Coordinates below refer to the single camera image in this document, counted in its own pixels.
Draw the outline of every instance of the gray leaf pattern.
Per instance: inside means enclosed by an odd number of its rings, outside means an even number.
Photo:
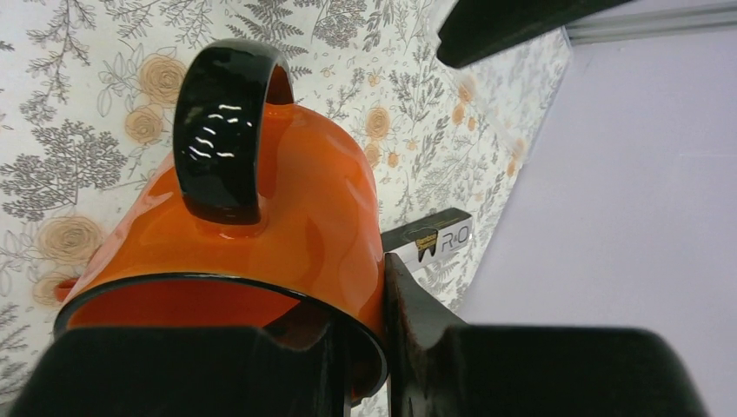
[[[0,156],[0,402],[50,341],[59,308],[51,290],[79,276],[169,152],[184,72],[216,39],[255,39],[288,58],[297,102],[363,149],[382,230],[447,207],[474,216],[465,249],[415,272],[457,309],[569,50],[556,31],[463,71],[446,68],[433,53],[438,3],[25,0],[3,8],[0,70],[18,81],[0,85],[8,145]],[[353,415],[387,416],[385,388]]]

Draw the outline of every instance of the logo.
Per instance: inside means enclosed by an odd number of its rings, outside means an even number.
[[[420,228],[404,234],[404,237],[415,241],[417,247],[417,261],[422,262],[425,253],[429,250],[430,256],[435,256],[437,250],[438,231],[436,228]]]

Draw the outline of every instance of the white wall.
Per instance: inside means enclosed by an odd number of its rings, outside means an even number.
[[[461,316],[652,329],[737,415],[737,31],[576,48]]]

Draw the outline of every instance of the orange flower pattern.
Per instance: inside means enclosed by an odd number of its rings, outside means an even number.
[[[86,217],[57,217],[38,233],[38,251],[62,265],[86,263],[103,243],[103,232]]]
[[[151,55],[143,63],[138,82],[153,103],[173,107],[179,97],[187,67],[174,58]]]
[[[366,116],[366,135],[375,141],[387,136],[391,121],[389,113],[382,107],[373,108]]]
[[[374,169],[379,165],[379,162],[382,159],[382,152],[374,143],[366,145],[366,147],[363,148],[363,154],[366,156],[366,159],[368,159],[368,163],[371,164],[371,168]]]
[[[163,109],[158,104],[139,107],[125,118],[125,133],[142,145],[157,141],[162,131]]]
[[[464,77],[458,85],[458,98],[461,103],[468,104],[474,99],[476,94],[476,81],[470,76]]]
[[[466,106],[463,105],[463,103],[458,103],[458,105],[455,106],[453,109],[453,114],[450,117],[450,120],[453,121],[453,124],[455,126],[460,125],[463,123],[463,119],[466,117]]]
[[[390,168],[396,168],[396,166],[399,165],[399,155],[397,155],[396,152],[389,152],[389,156],[387,157],[387,165]]]

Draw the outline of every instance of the wallpaper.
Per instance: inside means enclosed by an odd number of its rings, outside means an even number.
[[[427,36],[434,5],[3,2],[0,402],[13,398],[49,343],[64,289],[169,152],[186,69],[216,39],[255,39],[282,51],[298,102],[339,123],[364,149],[382,230],[452,206],[474,215],[469,246],[415,274],[457,308],[569,51],[556,31],[451,71],[434,59]],[[354,415],[387,415],[385,394]]]

